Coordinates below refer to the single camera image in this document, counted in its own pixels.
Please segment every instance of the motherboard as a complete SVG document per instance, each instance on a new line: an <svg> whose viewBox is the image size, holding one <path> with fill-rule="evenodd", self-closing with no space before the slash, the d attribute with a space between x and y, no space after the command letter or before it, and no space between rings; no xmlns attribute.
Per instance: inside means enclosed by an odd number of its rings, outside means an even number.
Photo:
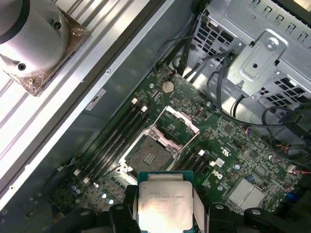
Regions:
<svg viewBox="0 0 311 233"><path fill-rule="evenodd" d="M122 202L140 171L193 171L212 202L275 211L299 181L289 164L167 66L151 73L50 195L64 214Z"/></svg>

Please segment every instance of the ram slot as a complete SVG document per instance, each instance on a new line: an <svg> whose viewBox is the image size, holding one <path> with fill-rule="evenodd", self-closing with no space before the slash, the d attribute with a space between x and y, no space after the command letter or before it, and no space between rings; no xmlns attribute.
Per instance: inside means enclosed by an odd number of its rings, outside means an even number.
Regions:
<svg viewBox="0 0 311 233"><path fill-rule="evenodd" d="M124 114L125 117L122 117L114 126L114 128L109 132L109 134L105 137L104 143L100 145L100 147L92 156L91 161L88 162L87 166L84 168L84 171L89 171L92 167L96 165L97 160L102 156L104 151L116 140L119 135L119 131L124 129L126 125L128 125L129 121L133 118L133 116L139 111L138 107L129 108L128 111Z"/></svg>
<svg viewBox="0 0 311 233"><path fill-rule="evenodd" d="M188 171L194 171L199 164L201 163L201 157L200 156L196 156L195 160L190 164L190 166L187 168Z"/></svg>
<svg viewBox="0 0 311 233"><path fill-rule="evenodd" d="M139 119L139 121L137 121L136 124L132 126L133 130L131 130L126 135L124 140L121 142L121 145L119 147L116 147L115 150L110 153L109 158L106 157L106 161L102 163L104 166L102 166L102 168L96 174L94 174L95 179L100 178L107 171L107 169L112 166L115 160L119 157L120 153L127 149L128 146L130 146L130 142L133 140L135 135L137 135L138 132L141 132L144 128L147 119L148 116L144 115L143 118Z"/></svg>
<svg viewBox="0 0 311 233"><path fill-rule="evenodd" d="M198 173L200 173L200 171L204 168L205 166L205 162L200 160L199 164L196 166L196 168L193 170L193 175L197 175Z"/></svg>
<svg viewBox="0 0 311 233"><path fill-rule="evenodd" d="M132 130L132 124L135 124L140 117L141 114L137 112L134 115L134 117L129 121L129 123L123 129L121 129L115 140L109 143L109 147L107 147L107 149L101 154L99 159L96 161L96 166L93 166L91 168L91 171L89 172L90 174L96 173L96 171L102 167L102 165L107 161L107 159L109 159L110 153L115 149L115 147L118 147L120 145L120 142L123 140L124 136L127 135Z"/></svg>
<svg viewBox="0 0 311 233"><path fill-rule="evenodd" d="M179 170L181 171L186 171L187 168L193 163L193 161L195 160L196 154L192 154L187 161L180 167Z"/></svg>
<svg viewBox="0 0 311 233"><path fill-rule="evenodd" d="M181 159L179 160L179 162L177 163L177 166L175 168L176 171L181 171L180 168L181 166L187 161L188 157L191 157L192 154L190 154L188 156L188 154L186 154L185 156L182 156Z"/></svg>

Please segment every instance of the integrated circuit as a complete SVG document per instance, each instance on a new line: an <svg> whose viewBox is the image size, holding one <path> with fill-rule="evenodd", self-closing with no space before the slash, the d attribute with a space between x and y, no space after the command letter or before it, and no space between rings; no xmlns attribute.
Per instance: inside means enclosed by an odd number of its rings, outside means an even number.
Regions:
<svg viewBox="0 0 311 233"><path fill-rule="evenodd" d="M258 155L259 155L258 152L255 151L255 150L252 150L252 151L249 153L249 156L251 156L252 159L256 159Z"/></svg>
<svg viewBox="0 0 311 233"><path fill-rule="evenodd" d="M226 125L226 126L224 127L224 131L225 131L226 133L231 133L232 130L233 130L233 127L232 127L231 125Z"/></svg>

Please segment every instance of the green circuit board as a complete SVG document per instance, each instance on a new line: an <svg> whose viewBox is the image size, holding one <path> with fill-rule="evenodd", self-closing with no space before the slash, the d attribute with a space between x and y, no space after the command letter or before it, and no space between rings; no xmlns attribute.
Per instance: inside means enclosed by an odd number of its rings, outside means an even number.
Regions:
<svg viewBox="0 0 311 233"><path fill-rule="evenodd" d="M125 132L124 130L127 141L122 141L126 142L124 147L116 150L114 156L111 157L114 163L109 164L106 170L115 167L140 132L153 125L156 121L157 129L163 133L165 138L181 147L187 145L176 165L193 168L195 170L194 185L203 185L212 202L226 203L238 213L241 213L242 210L232 202L233 198L231 197L232 195L241 194L238 191L232 194L241 180L245 179L252 185L252 189L256 188L256 191L264 196L259 207L273 212L284 199L288 189L293 187L300 179L300 175L286 172L289 165L286 162L273 163L271 161L275 154L266 151L269 148L268 144L251 134L253 141L262 150L253 146L245 136L244 127L223 119L217 111L216 105L207 107L208 99L200 91L179 75L172 74L170 69L164 66L158 73L151 73L143 81L94 142L95 147L103 148L103 144L104 142L107 143L109 135L113 139L111 132L114 132L116 126L120 124L120 120L128 115L128 109L133 105L133 100L139 101L142 106L147 108L148 117L143 123L139 124L137 120L134 122L137 128L135 132L129 133L132 131ZM163 112L167 106L187 116L193 125L200 130L199 134L190 143L189 141L195 133L176 116L166 111ZM137 147L139 148L142 143L139 141ZM115 147L115 144L111 144L110 150L112 150L112 146ZM198 155L201 150L205 152L202 156ZM135 155L135 152L129 153L127 158L130 159ZM96 153L91 154L90 150L87 151L77 168L83 170L86 167L85 164L96 156L99 155ZM168 159L159 170L167 169L172 161L172 158ZM188 165L184 166L182 161L185 161ZM126 188L126 185L129 184L128 181L120 173L116 172L112 172L105 177L101 177L101 175L94 176L94 180L89 184L82 182L83 177L77 178L73 175L68 177L66 182L52 194L51 202L58 206L61 203L61 209L64 209L65 206L69 206L71 209L81 206L97 206L102 211L109 206L106 200L100 198L103 192L109 193L114 198L115 203L122 201L123 195L118 194L120 190L118 188L120 185ZM100 184L100 187L95 187L95 183ZM115 184L119 185L116 188L117 193L116 190L112 189ZM87 191L84 194L74 194L72 196L73 191L69 188L72 185L81 186Z"/></svg>

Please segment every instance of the metal bracket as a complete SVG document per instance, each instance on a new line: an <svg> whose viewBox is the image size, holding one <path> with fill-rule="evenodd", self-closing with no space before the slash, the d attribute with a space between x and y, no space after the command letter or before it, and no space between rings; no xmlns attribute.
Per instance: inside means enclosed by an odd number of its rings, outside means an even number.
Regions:
<svg viewBox="0 0 311 233"><path fill-rule="evenodd" d="M276 72L275 61L286 44L270 31L265 31L254 46L246 46L231 65L228 79L252 96L259 92Z"/></svg>

